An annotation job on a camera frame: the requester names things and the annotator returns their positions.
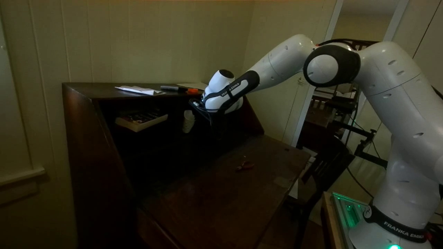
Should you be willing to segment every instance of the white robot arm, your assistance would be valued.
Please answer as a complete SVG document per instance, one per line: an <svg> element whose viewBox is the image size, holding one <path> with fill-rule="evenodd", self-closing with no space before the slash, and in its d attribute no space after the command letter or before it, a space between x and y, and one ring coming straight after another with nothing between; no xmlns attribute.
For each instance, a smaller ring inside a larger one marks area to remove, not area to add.
<svg viewBox="0 0 443 249"><path fill-rule="evenodd" d="M279 45L243 77L219 71L194 108L208 119L238 110L254 90L303 71L317 88L355 82L392 133L382 186L350 232L357 249L431 248L425 226L440 202L443 184L443 103L413 59L391 42L353 52L344 43L316 46L296 35Z"/></svg>

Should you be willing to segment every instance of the chair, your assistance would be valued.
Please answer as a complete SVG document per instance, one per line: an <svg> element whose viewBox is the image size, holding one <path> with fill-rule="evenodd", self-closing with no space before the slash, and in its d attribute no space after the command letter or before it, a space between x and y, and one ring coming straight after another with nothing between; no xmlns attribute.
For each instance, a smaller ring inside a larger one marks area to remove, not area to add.
<svg viewBox="0 0 443 249"><path fill-rule="evenodd" d="M353 158L346 146L339 139L331 136L319 151L312 166L299 179L298 200L292 197L287 198L285 207L290 208L299 220L299 230L295 240L296 249L302 247L309 216L316 204L321 200L323 193L327 191L349 166Z"/></svg>

